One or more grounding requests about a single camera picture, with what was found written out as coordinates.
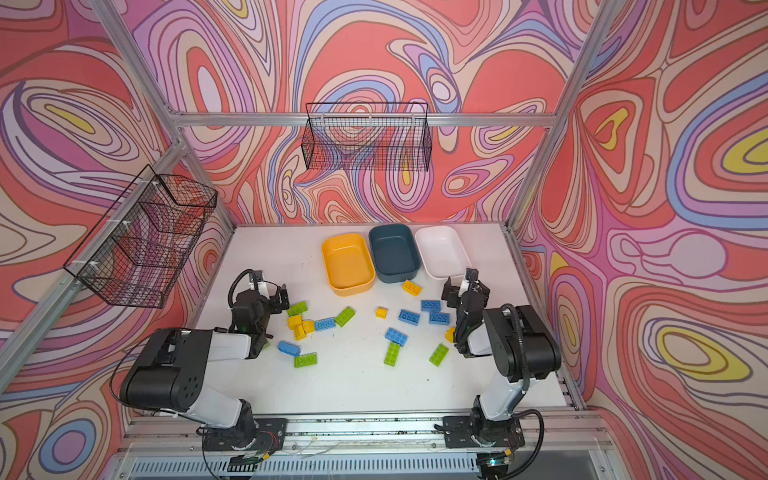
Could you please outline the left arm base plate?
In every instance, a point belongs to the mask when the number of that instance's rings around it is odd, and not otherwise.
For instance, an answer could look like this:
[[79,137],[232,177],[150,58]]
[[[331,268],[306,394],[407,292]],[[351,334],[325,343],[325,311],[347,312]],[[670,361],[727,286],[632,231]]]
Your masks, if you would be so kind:
[[274,453],[283,448],[288,425],[287,418],[250,418],[251,423],[238,422],[227,429],[199,427],[206,452]]

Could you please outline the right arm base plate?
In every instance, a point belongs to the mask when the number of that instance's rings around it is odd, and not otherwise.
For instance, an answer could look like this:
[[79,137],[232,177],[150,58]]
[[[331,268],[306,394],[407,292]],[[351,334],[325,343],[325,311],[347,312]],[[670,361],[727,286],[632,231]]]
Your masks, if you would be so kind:
[[487,421],[471,415],[445,416],[434,428],[452,449],[496,449],[515,451],[526,445],[522,427],[513,419]]

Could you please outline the yellow sloped lego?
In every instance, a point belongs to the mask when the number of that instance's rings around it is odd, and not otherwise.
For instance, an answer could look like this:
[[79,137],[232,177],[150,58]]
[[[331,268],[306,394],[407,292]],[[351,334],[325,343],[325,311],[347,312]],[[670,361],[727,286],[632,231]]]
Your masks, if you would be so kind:
[[402,284],[402,289],[406,293],[408,293],[409,295],[412,295],[414,297],[418,297],[421,294],[421,291],[422,291],[422,287],[421,286],[417,285],[416,283],[414,283],[414,282],[412,282],[410,280],[406,280]]

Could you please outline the blue lego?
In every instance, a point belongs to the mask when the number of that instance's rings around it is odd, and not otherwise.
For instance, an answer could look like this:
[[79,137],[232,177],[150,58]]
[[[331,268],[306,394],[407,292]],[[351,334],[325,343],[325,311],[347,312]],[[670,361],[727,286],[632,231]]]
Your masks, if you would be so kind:
[[316,320],[314,322],[314,329],[316,331],[326,331],[336,327],[336,321],[333,317]]
[[450,314],[445,312],[432,311],[429,313],[428,323],[433,325],[449,326],[451,323]]
[[298,345],[290,342],[280,341],[277,345],[277,348],[281,353],[291,357],[298,357],[301,355],[301,348]]
[[402,309],[398,314],[398,319],[409,325],[417,326],[420,322],[421,315],[416,312]]
[[425,312],[440,312],[442,310],[442,303],[440,300],[422,300],[420,307]]
[[400,347],[404,347],[408,336],[394,328],[389,328],[385,333],[385,338],[391,343],[397,344]]

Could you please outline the yellow lego cluster block one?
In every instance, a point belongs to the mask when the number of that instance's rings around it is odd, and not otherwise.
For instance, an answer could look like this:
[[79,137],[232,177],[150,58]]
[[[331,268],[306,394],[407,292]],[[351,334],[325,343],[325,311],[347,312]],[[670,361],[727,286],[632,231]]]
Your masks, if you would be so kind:
[[302,325],[303,325],[303,318],[301,315],[290,316],[287,319],[287,326],[291,330],[295,330],[297,327],[300,327]]

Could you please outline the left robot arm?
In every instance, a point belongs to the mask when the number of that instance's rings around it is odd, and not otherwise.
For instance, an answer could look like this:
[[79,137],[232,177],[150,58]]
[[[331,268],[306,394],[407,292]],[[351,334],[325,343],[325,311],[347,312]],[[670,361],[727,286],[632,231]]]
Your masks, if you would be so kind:
[[259,358],[272,338],[271,317],[290,308],[288,289],[265,279],[260,270],[246,269],[230,285],[227,306],[227,328],[153,332],[116,398],[129,408],[197,423],[204,450],[269,453],[279,446],[276,434],[260,429],[250,402],[221,392],[206,380],[206,373],[214,363]]

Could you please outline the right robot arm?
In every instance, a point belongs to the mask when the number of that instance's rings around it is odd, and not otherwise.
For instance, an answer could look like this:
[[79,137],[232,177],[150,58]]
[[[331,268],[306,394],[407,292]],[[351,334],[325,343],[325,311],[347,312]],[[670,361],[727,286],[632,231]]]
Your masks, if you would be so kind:
[[490,357],[497,373],[467,416],[446,416],[436,427],[449,448],[525,445],[518,409],[531,388],[560,369],[560,347],[530,305],[488,306],[490,289],[469,268],[461,283],[447,280],[442,299],[456,311],[453,346],[467,359]]

